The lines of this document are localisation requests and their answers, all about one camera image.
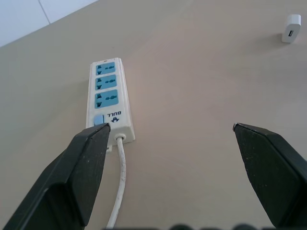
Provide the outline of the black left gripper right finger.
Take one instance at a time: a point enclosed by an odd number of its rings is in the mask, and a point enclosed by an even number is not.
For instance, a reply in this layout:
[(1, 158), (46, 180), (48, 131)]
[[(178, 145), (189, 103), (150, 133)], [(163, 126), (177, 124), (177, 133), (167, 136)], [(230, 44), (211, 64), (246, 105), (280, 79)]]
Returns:
[(307, 226), (307, 161), (279, 134), (235, 123), (248, 179), (276, 228)]

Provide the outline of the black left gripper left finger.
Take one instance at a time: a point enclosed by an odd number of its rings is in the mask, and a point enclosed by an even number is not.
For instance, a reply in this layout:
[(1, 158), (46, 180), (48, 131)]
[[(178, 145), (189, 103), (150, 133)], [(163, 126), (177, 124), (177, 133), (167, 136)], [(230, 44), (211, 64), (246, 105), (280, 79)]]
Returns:
[(68, 147), (40, 174), (6, 230), (83, 230), (100, 187), (110, 125), (76, 134)]

